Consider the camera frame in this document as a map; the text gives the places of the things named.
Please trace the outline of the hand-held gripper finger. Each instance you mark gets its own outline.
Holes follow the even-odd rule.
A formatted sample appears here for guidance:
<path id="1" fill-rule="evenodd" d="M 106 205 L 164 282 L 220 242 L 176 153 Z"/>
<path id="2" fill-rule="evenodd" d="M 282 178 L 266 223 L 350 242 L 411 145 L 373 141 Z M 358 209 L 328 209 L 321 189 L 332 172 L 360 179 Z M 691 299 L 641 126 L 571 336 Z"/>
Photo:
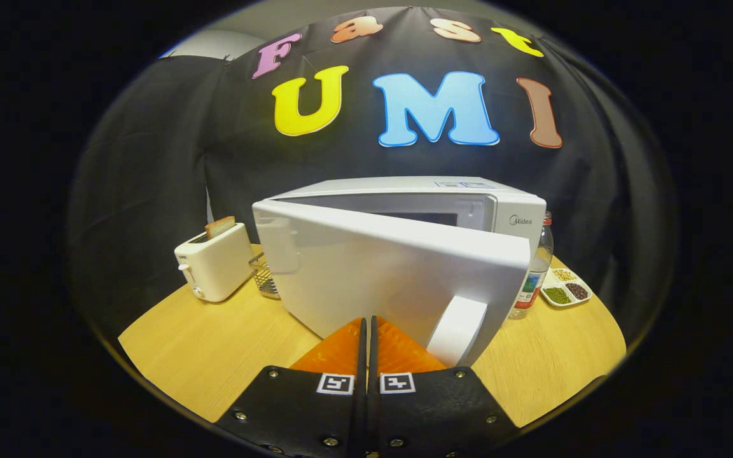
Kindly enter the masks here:
<path id="1" fill-rule="evenodd" d="M 356 321 L 354 374 L 262 368 L 214 426 L 276 457 L 363 457 L 368 325 Z"/>
<path id="2" fill-rule="evenodd" d="M 387 320 L 370 319 L 368 444 L 380 457 L 489 457 L 520 428 L 469 367 L 389 371 Z"/>

